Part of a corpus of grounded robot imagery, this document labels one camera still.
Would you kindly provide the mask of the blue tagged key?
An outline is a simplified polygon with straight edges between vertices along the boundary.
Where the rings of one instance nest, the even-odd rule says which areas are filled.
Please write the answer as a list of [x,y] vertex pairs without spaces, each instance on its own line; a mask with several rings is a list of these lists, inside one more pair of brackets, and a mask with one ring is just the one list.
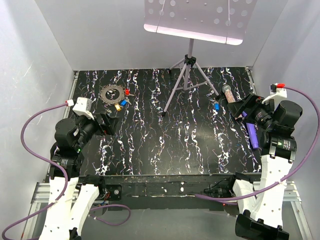
[[220,110],[220,104],[216,99],[214,99],[214,101],[213,101],[213,106],[214,106],[215,111],[218,112]]

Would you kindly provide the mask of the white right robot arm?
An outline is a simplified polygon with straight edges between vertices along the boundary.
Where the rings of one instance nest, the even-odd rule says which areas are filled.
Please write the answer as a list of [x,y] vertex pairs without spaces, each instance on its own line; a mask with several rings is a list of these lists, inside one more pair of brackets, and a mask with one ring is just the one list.
[[241,173],[226,186],[227,195],[238,200],[239,215],[235,234],[246,240],[287,240],[283,229],[282,206],[287,182],[284,180],[296,157],[297,143],[292,137],[303,109],[290,100],[266,101],[253,93],[228,104],[234,117],[242,114],[248,123],[262,128],[260,140],[262,173],[259,190]]

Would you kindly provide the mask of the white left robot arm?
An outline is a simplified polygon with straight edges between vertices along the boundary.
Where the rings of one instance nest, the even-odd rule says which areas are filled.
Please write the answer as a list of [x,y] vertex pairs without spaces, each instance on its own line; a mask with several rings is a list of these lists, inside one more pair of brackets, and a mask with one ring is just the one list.
[[119,118],[100,113],[92,118],[64,118],[55,126],[55,144],[50,150],[49,203],[41,240],[79,240],[86,217],[95,200],[107,194],[98,176],[86,176],[76,201],[74,191],[84,161],[83,148],[93,136],[115,135]]

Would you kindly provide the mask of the round metal keyring disc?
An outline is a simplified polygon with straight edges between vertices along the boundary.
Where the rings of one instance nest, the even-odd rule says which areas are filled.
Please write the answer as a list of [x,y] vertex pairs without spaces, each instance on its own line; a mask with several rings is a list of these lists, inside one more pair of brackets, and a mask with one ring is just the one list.
[[125,99],[125,89],[121,85],[106,85],[99,92],[106,105],[114,105]]

